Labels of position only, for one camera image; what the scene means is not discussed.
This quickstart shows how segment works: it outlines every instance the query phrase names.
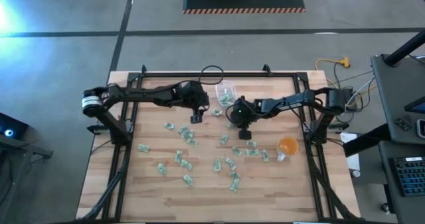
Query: white cable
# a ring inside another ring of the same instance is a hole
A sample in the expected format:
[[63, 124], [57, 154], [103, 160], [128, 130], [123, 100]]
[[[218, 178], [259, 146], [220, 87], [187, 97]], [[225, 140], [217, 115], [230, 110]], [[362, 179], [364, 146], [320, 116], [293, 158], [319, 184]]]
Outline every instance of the white cable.
[[345, 104], [345, 107], [344, 107], [344, 109], [345, 110], [347, 110], [347, 105], [350, 103], [350, 101], [352, 100], [352, 99], [354, 99], [354, 97], [356, 97], [356, 95], [360, 92], [360, 90], [362, 90], [366, 85], [368, 85], [370, 82], [372, 82], [373, 81], [373, 78], [369, 81], [369, 82], [367, 82], [366, 84], [364, 84], [362, 87], [360, 87], [360, 89], [358, 89], [358, 91], [356, 91], [355, 93], [354, 93], [354, 95], [352, 95], [352, 97], [348, 100], [348, 102]]

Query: clear plastic cup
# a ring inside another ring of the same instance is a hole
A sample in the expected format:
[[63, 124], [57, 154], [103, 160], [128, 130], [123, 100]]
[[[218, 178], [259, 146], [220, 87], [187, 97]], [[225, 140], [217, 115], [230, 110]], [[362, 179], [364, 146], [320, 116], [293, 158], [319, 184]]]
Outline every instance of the clear plastic cup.
[[276, 146], [278, 162], [282, 162], [286, 156], [296, 155], [299, 151], [298, 141], [292, 137], [282, 138]]
[[229, 107], [230, 105], [233, 105], [234, 101], [238, 98], [233, 82], [228, 80], [223, 80], [220, 84], [216, 84], [215, 93], [217, 95], [218, 103], [222, 107]]

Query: electrical plug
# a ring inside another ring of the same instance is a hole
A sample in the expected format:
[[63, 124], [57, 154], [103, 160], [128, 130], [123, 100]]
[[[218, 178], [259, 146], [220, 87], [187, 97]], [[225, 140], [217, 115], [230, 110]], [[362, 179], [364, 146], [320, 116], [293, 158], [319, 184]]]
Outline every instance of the electrical plug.
[[343, 59], [339, 60], [339, 64], [344, 66], [344, 68], [350, 68], [350, 60], [348, 57], [344, 57]]

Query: orange cup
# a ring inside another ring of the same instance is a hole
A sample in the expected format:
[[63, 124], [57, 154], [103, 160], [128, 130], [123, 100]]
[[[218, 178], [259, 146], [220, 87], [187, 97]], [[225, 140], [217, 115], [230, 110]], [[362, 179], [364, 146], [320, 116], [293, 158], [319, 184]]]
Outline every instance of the orange cup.
[[286, 156], [296, 155], [299, 151], [299, 145], [295, 138], [282, 138], [276, 146], [278, 152], [278, 161], [282, 162]]

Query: keyboard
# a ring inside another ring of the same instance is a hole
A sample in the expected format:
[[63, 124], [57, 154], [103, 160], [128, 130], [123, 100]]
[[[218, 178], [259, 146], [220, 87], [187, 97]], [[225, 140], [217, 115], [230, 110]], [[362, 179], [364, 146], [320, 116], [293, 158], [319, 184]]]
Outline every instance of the keyboard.
[[425, 157], [390, 158], [389, 161], [403, 196], [425, 195]]

